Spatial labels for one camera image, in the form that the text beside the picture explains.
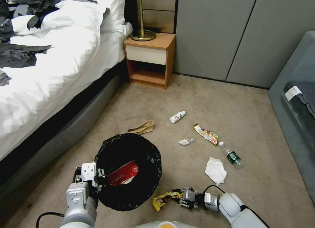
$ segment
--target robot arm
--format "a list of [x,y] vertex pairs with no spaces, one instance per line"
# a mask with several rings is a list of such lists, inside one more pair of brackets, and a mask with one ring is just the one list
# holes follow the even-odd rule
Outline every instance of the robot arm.
[[93,228],[98,205],[95,182],[96,163],[84,163],[74,173],[72,184],[66,192],[68,209],[61,222],[61,228]]
[[269,226],[234,193],[218,194],[198,193],[191,187],[182,189],[180,205],[192,209],[202,206],[205,210],[221,212],[232,228],[269,228]]
[[[98,205],[97,192],[101,190],[101,186],[97,183],[103,179],[105,179],[104,171],[97,169],[95,162],[84,163],[82,167],[76,169],[73,183],[67,189],[68,209],[60,228],[94,228]],[[189,209],[201,206],[205,210],[221,212],[232,228],[269,228],[234,193],[222,191],[224,194],[220,197],[219,194],[206,193],[206,191],[200,194],[191,187],[182,188],[181,192],[183,194],[179,200],[181,206]]]

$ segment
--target green label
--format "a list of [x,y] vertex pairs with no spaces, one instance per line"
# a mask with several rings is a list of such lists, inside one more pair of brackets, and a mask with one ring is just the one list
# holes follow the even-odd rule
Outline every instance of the green label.
[[240,160],[240,157],[233,151],[230,154],[228,154],[227,159],[234,165],[238,160]]

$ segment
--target nightstand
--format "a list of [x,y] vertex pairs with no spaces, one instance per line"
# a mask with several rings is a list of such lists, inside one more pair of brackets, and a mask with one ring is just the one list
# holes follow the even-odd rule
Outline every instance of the nightstand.
[[173,74],[175,34],[159,33],[150,41],[124,41],[130,83],[166,89]]

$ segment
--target brass lamp base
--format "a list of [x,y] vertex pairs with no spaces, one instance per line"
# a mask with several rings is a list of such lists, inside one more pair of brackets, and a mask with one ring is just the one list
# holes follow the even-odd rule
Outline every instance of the brass lamp base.
[[135,41],[149,41],[155,38],[155,32],[144,30],[141,34],[141,30],[137,30],[130,35],[130,38]]

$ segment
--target gray sofa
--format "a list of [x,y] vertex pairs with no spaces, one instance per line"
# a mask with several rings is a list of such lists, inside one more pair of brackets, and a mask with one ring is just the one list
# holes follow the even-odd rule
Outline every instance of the gray sofa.
[[296,120],[296,113],[283,97],[283,89],[290,81],[315,82],[315,31],[303,36],[268,92],[287,144],[315,204],[315,149],[306,136],[307,132]]

